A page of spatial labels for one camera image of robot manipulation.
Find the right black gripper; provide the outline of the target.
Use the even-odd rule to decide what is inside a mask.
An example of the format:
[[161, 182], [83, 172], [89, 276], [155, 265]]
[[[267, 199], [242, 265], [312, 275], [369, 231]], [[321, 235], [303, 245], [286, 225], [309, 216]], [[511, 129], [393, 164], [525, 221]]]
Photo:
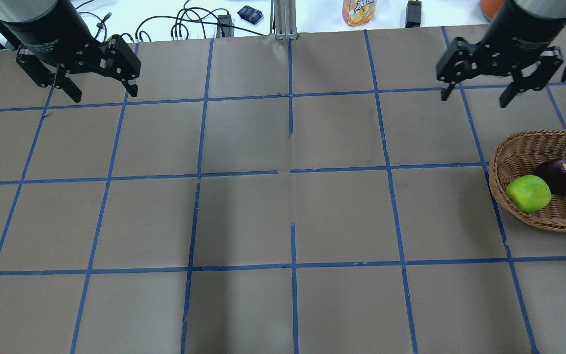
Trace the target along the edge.
[[512, 77], [499, 96], [499, 105], [509, 103], [531, 89], [543, 89], [563, 63], [562, 50], [553, 46], [525, 49], [517, 41], [469, 43], [456, 37], [436, 64], [436, 78], [442, 81], [441, 100], [447, 101], [457, 83], [477, 76]]

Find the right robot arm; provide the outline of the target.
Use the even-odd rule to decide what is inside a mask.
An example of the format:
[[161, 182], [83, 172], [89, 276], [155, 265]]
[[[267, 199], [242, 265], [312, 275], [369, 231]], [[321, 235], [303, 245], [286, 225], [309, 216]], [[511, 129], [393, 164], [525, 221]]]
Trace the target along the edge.
[[478, 43], [456, 37], [436, 65], [447, 101], [458, 85], [480, 75], [511, 77], [499, 97], [502, 108], [527, 90], [542, 90], [563, 64], [552, 46], [566, 26], [566, 0], [506, 0]]

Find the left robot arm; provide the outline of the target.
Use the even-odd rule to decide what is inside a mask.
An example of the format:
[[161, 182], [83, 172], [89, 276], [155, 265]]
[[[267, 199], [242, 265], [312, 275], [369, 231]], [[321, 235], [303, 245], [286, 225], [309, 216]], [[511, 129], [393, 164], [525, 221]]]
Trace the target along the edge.
[[81, 101], [70, 75], [96, 73], [119, 81], [135, 98], [141, 62], [122, 36], [100, 42], [69, 0], [0, 0], [0, 32], [18, 50], [16, 62], [38, 87]]

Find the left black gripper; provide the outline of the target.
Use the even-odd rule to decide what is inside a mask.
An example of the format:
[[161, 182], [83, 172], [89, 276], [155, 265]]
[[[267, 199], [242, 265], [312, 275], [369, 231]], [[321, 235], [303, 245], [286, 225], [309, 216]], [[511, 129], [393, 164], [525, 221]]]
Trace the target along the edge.
[[119, 81], [131, 98], [139, 96], [137, 79], [141, 61], [133, 48], [119, 34], [106, 42], [91, 39], [61, 59], [40, 57], [21, 45], [16, 63], [38, 87], [55, 87], [62, 90], [75, 103], [80, 103], [82, 92], [67, 75], [97, 73], [104, 78]]

